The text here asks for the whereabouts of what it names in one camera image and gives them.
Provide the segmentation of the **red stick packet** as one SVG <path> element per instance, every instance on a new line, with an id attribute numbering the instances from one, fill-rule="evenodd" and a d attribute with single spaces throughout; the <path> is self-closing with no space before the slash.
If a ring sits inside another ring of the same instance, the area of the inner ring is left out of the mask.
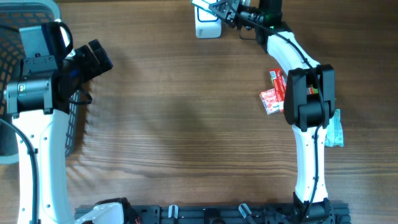
<path id="1" fill-rule="evenodd" d="M 284 100 L 285 100 L 285 91 L 286 91 L 286 83 L 283 78 L 283 74 L 279 68 L 271 69 L 269 71 L 271 76 L 271 81 L 273 83 L 277 102 L 279 104 L 279 111 L 281 113 L 284 112 Z"/>

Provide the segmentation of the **red white candy pack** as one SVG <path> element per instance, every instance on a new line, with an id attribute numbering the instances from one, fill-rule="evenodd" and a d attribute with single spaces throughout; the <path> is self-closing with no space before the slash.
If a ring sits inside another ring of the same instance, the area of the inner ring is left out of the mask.
<path id="1" fill-rule="evenodd" d="M 274 89 L 266 90 L 260 93 L 261 101 L 266 109 L 267 114 L 280 111 L 279 100 Z"/>

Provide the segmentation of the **white teal wipes packet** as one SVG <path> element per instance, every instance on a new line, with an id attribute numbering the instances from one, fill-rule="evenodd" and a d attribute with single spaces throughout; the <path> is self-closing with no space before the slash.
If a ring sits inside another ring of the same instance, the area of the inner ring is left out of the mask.
<path id="1" fill-rule="evenodd" d="M 344 146 L 343 127 L 341 125 L 341 110 L 336 109 L 326 129 L 325 146 Z"/>

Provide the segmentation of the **green white gum pack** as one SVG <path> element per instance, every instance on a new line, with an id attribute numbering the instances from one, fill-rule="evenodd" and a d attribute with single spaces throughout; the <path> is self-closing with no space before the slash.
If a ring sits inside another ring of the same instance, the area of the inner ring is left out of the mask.
<path id="1" fill-rule="evenodd" d="M 196 6 L 199 9 L 202 9 L 210 14 L 215 14 L 211 9 L 210 5 L 217 2 L 217 0 L 191 0 L 191 4 Z"/>

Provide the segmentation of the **green snack bag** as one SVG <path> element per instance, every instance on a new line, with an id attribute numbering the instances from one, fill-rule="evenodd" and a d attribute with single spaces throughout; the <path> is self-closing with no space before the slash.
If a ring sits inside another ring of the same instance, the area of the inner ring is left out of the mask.
<path id="1" fill-rule="evenodd" d="M 322 100 L 323 101 L 335 101 L 335 89 L 330 85 L 322 87 Z M 320 101 L 319 90 L 313 85 L 307 87 L 307 103 Z"/>

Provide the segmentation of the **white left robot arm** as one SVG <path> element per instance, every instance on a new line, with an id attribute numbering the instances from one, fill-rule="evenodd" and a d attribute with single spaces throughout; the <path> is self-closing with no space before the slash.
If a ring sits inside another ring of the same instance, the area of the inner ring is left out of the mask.
<path id="1" fill-rule="evenodd" d="M 75 218 L 67 189 L 65 143 L 72 95 L 83 83 L 112 69 L 98 40 L 63 55 L 21 61 L 7 85 L 9 127 L 16 132 L 19 155 L 18 223 L 129 223 L 137 215 L 126 198 L 98 202 Z"/>

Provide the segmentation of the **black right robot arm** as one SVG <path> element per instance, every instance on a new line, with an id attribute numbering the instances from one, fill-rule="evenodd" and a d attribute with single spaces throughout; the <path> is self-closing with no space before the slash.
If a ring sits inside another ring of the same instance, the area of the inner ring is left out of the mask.
<path id="1" fill-rule="evenodd" d="M 335 71 L 299 46 L 282 19 L 281 1 L 218 1 L 208 10 L 232 28 L 254 29 L 256 40 L 287 75 L 284 117 L 297 148 L 297 183 L 289 215 L 292 223 L 318 223 L 330 218 L 332 206 L 325 186 L 326 128 L 335 112 Z"/>

